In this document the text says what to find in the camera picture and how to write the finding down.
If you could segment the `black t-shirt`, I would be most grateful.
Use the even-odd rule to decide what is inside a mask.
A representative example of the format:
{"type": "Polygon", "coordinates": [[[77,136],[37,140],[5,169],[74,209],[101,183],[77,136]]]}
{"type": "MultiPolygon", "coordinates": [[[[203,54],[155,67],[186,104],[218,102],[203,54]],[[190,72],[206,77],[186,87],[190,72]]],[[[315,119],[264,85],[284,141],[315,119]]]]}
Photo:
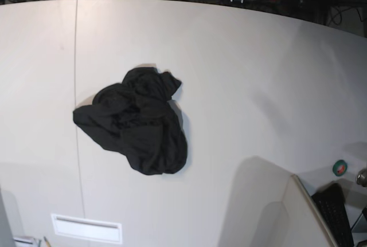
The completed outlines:
{"type": "Polygon", "coordinates": [[[144,175],[175,174],[186,164],[188,143],[170,102],[182,85],[152,66],[127,72],[100,90],[73,122],[102,149],[124,155],[144,175]]]}

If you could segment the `green tape roll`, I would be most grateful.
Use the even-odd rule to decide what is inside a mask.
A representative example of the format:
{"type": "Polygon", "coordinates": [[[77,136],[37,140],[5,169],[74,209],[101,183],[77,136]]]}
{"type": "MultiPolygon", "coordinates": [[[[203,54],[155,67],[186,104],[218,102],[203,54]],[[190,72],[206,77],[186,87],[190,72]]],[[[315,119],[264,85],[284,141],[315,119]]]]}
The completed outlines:
{"type": "Polygon", "coordinates": [[[342,159],[336,161],[332,167],[332,172],[337,177],[343,176],[347,172],[347,170],[348,164],[342,159]]]}

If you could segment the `black keyboard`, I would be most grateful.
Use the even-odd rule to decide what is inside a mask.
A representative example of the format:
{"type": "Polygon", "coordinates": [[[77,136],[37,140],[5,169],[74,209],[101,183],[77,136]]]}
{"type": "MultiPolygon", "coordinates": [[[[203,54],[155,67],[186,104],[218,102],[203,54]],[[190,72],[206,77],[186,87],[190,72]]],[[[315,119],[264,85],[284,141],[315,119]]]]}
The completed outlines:
{"type": "Polygon", "coordinates": [[[354,246],[342,187],[333,183],[311,196],[338,246],[354,246]]]}

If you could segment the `white divider panel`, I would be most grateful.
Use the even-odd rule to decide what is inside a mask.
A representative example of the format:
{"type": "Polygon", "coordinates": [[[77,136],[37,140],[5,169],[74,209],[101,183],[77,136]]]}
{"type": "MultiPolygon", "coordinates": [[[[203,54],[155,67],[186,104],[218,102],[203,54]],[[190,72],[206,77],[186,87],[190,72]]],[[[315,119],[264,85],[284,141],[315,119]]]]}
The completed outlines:
{"type": "Polygon", "coordinates": [[[294,181],[297,189],[300,191],[302,199],[306,202],[306,207],[311,214],[312,220],[315,222],[316,230],[320,232],[322,238],[326,241],[327,246],[338,246],[334,236],[332,235],[330,229],[327,227],[326,222],[323,220],[319,210],[317,209],[314,201],[308,194],[304,185],[297,175],[292,175],[292,180],[294,181]]]}

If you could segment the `silver metal knob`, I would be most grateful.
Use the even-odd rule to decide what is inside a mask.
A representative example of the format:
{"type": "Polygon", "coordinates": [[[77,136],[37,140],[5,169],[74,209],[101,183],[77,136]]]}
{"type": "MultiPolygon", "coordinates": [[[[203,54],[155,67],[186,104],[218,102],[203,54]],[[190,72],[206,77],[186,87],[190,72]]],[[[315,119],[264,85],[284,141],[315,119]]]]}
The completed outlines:
{"type": "Polygon", "coordinates": [[[356,184],[363,188],[367,188],[367,168],[363,168],[356,175],[356,184]]]}

